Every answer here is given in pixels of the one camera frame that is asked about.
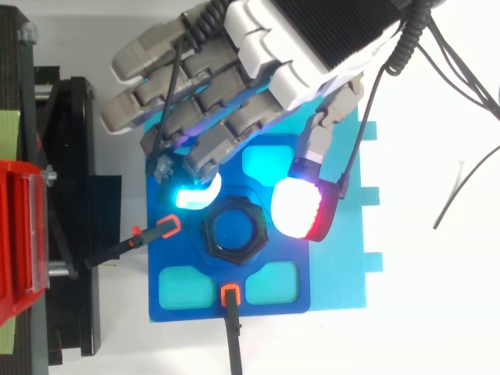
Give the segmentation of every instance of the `green paper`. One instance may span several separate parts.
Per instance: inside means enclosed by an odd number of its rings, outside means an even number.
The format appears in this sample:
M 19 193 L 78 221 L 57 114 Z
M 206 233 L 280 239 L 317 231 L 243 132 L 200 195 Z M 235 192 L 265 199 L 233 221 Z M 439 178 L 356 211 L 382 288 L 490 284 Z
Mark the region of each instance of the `green paper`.
M 14 351 L 14 337 L 16 333 L 16 318 L 11 318 L 0 327 L 0 355 L 11 355 Z
M 0 160 L 16 160 L 19 111 L 0 110 Z

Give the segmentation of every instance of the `white table surface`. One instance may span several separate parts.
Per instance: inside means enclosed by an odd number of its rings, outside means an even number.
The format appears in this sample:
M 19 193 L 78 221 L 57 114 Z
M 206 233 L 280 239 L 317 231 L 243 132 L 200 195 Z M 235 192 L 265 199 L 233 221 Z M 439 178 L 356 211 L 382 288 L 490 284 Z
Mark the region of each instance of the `white table surface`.
M 196 2 L 7 1 L 38 25 L 36 64 L 60 65 L 63 78 L 83 76 L 96 87 L 96 173 L 123 175 L 122 238 L 146 223 L 144 157 L 140 130 L 113 137 L 100 124 L 100 108 L 124 89 L 109 66 L 128 41 Z M 499 10 L 490 0 L 450 0 L 435 12 L 495 98 Z M 429 35 L 422 44 L 444 66 Z M 368 89 L 376 71 L 366 74 Z M 446 86 L 418 52 L 399 78 L 382 80 L 371 119 L 379 139 L 362 146 L 362 181 L 380 187 L 381 205 L 363 211 L 365 247 L 384 253 L 385 270 L 367 276 L 368 308 L 242 318 L 245 374 L 499 374 L 500 155 L 470 181 L 440 230 L 431 227 L 459 162 L 467 173 L 498 145 L 500 123 Z M 86 359 L 64 351 L 51 374 L 230 372 L 222 320 L 149 323 L 145 250 L 99 272 L 101 349 Z

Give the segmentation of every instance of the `circular hole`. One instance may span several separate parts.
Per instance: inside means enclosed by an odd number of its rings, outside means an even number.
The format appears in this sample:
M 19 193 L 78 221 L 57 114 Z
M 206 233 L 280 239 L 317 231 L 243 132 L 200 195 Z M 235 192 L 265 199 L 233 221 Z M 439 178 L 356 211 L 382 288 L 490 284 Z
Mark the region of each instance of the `circular hole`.
M 220 246 L 237 250 L 252 239 L 252 220 L 240 209 L 226 211 L 217 219 L 214 234 Z

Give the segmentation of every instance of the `glowing fingertip sensor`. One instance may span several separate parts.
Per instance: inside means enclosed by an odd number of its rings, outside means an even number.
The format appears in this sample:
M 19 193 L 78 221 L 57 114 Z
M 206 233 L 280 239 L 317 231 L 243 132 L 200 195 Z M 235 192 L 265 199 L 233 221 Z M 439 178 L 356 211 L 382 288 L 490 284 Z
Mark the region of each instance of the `glowing fingertip sensor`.
M 210 186 L 205 189 L 182 187 L 176 194 L 175 205 L 180 209 L 192 211 L 208 207 L 217 198 L 222 187 L 222 177 L 218 173 Z
M 316 222 L 320 203 L 320 190 L 315 184 L 286 177 L 274 188 L 271 201 L 274 225 L 288 237 L 305 238 Z

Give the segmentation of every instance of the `orange clip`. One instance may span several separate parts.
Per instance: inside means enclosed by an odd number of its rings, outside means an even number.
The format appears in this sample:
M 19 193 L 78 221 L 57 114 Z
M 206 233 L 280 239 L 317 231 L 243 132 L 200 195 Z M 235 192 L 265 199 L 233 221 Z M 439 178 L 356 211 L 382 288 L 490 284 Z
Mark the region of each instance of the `orange clip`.
M 168 215 L 167 217 L 164 217 L 163 219 L 159 220 L 156 225 L 160 225 L 160 224 L 163 224 L 169 220 L 173 220 L 174 223 L 175 223 L 175 226 L 176 228 L 171 230 L 169 233 L 167 234 L 164 234 L 162 237 L 163 238 L 168 238 L 168 237 L 172 237 L 173 235 L 177 234 L 180 232 L 180 220 L 177 216 L 175 215 Z
M 132 235 L 135 237 L 138 236 L 139 234 L 142 234 L 142 229 L 138 225 L 134 225 L 132 227 Z
M 236 292 L 236 303 L 239 306 L 241 304 L 241 293 L 240 287 L 237 284 L 226 284 L 220 289 L 220 299 L 222 300 L 222 306 L 227 307 L 226 304 L 226 292 L 235 291 Z
M 134 225 L 132 227 L 132 236 L 137 237 L 141 234 L 142 234 L 142 229 L 138 225 Z M 134 242 L 131 239 L 128 241 L 128 244 L 132 247 L 134 246 Z

